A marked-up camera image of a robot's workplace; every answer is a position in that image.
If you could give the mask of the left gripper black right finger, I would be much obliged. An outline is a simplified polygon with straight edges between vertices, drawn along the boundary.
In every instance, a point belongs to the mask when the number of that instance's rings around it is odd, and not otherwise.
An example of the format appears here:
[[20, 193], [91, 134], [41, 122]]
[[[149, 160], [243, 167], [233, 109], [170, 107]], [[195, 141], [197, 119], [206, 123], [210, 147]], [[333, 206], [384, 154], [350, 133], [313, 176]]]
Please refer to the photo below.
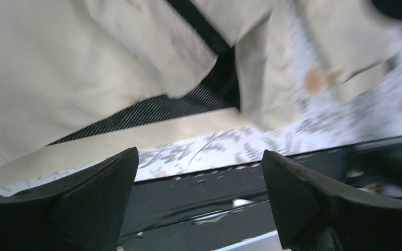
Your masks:
[[402, 200], [351, 187], [265, 151], [263, 177], [281, 246], [402, 250]]

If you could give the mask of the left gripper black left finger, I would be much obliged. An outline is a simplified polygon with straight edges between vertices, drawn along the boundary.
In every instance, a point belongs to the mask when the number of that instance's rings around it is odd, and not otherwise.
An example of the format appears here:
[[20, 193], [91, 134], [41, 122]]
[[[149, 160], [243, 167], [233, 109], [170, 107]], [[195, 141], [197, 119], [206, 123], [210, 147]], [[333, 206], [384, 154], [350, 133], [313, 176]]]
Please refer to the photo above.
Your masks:
[[138, 164], [133, 147], [59, 180], [0, 196], [0, 250], [115, 250]]

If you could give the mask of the cream zip-up jacket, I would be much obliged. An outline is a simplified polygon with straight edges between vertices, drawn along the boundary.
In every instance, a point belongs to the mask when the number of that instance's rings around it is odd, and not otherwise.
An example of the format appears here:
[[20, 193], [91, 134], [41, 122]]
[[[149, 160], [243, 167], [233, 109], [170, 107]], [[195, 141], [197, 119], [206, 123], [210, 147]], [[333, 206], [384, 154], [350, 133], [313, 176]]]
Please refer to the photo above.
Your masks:
[[52, 143], [147, 98], [181, 97], [217, 62], [169, 1], [0, 1], [0, 185], [255, 122], [299, 118], [293, 1], [194, 1], [235, 47], [241, 112], [228, 109]]

